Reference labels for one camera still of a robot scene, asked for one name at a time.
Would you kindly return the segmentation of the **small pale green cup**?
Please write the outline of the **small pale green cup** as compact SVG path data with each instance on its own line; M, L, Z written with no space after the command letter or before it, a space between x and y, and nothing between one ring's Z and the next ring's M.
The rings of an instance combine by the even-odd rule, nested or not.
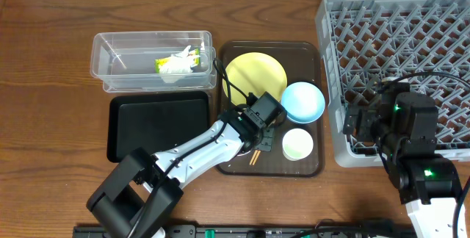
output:
M313 148L314 140L304 129L291 129L283 136L283 155L290 161L305 159Z

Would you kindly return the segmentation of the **light blue bowl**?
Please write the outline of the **light blue bowl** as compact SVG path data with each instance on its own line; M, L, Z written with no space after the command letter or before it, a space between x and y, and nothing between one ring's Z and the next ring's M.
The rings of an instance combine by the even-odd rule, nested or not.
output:
M307 124L322 117L326 102L322 91L314 84L295 82L284 90L281 105L291 122Z

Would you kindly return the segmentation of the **green snack wrapper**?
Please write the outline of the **green snack wrapper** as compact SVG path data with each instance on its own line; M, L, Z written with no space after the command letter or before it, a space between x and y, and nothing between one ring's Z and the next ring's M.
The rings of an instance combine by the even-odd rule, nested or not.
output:
M200 50L183 50L182 52L171 54L169 57L155 60L156 73L191 73L193 69L200 65Z

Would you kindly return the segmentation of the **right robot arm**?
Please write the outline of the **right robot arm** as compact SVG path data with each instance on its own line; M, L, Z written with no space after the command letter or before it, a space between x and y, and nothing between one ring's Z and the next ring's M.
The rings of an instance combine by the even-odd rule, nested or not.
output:
M376 107L350 106L343 133L374 143L418 237L466 237L469 191L452 161L437 154L438 109L421 93L386 92Z

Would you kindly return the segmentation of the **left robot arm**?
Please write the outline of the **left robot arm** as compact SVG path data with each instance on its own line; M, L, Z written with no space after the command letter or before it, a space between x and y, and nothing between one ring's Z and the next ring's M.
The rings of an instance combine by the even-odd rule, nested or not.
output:
M138 148L123 158L86 207L111 237L154 237L191 181L241 152L285 109L264 93L244 109L227 109L204 133L167 151Z

